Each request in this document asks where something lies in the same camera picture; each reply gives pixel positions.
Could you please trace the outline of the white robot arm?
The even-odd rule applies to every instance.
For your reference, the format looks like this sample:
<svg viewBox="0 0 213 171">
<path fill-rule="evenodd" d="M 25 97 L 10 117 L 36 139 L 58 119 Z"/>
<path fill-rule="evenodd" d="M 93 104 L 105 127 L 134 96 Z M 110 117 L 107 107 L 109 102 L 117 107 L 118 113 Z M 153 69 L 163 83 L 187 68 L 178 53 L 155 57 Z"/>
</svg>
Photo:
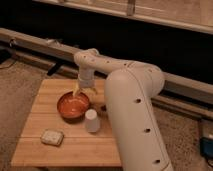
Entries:
<svg viewBox="0 0 213 171">
<path fill-rule="evenodd" d="M 94 86 L 94 73 L 107 76 L 104 98 L 123 171 L 174 171 L 161 136 L 151 99 L 164 87 L 153 64 L 102 56 L 95 49 L 74 54 L 78 89 Z"/>
</svg>

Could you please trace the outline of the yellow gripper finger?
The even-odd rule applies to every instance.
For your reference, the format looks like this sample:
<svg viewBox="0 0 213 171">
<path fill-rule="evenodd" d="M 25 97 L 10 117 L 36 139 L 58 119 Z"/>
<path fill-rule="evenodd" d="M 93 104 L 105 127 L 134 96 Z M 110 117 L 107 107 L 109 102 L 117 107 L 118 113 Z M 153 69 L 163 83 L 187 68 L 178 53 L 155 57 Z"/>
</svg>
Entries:
<svg viewBox="0 0 213 171">
<path fill-rule="evenodd" d="M 90 87 L 89 90 L 90 90 L 91 92 L 93 92 L 94 94 L 98 94 L 98 91 L 96 90 L 95 87 Z"/>
<path fill-rule="evenodd" d="M 75 84 L 75 87 L 73 89 L 73 96 L 77 96 L 81 92 L 81 88 L 79 87 L 78 84 Z"/>
</svg>

